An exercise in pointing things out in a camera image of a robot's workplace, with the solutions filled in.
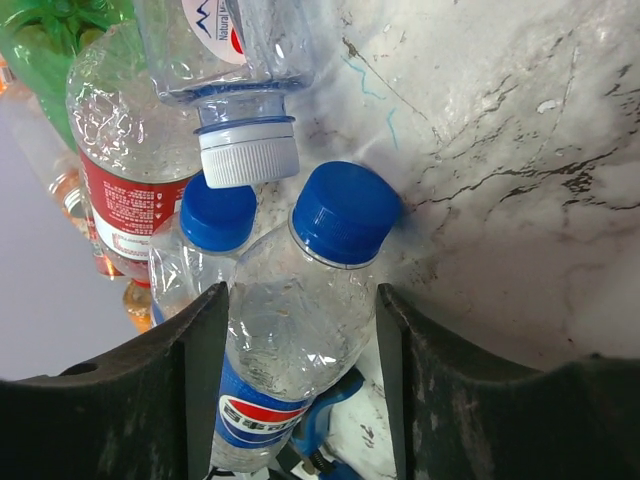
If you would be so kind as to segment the blue pepsi bottle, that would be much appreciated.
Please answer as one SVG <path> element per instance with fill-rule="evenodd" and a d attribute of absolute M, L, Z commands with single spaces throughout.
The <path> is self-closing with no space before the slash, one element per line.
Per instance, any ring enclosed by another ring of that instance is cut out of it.
<path fill-rule="evenodd" d="M 356 362 L 374 327 L 371 266 L 401 212 L 374 171 L 313 170 L 289 218 L 237 261 L 210 463 L 266 467 L 313 401 Z"/>
<path fill-rule="evenodd" d="M 202 173 L 186 185 L 179 211 L 149 241 L 151 319 L 158 326 L 208 288 L 227 282 L 257 213 L 252 187 L 210 188 Z"/>

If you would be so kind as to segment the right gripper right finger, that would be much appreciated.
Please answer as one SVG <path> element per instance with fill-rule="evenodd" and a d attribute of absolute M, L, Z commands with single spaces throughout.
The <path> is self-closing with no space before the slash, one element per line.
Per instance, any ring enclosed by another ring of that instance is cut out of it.
<path fill-rule="evenodd" d="M 639 363 L 498 357 L 382 284 L 377 341 L 401 479 L 635 479 Z"/>

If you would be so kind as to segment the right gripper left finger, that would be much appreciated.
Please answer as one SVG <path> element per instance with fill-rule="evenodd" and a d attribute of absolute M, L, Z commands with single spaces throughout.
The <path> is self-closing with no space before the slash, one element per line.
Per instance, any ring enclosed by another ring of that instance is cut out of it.
<path fill-rule="evenodd" d="M 227 287 L 214 285 L 58 376 L 2 382 L 2 478 L 206 478 L 227 319 Z"/>

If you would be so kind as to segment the red label bottle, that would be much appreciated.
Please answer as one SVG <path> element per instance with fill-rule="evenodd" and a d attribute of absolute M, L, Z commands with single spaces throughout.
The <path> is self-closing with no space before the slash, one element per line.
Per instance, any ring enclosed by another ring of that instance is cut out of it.
<path fill-rule="evenodd" d="M 201 169 L 197 118 L 156 96 L 132 20 L 73 61 L 66 107 L 99 243 L 119 271 L 146 283 L 150 237 Z"/>

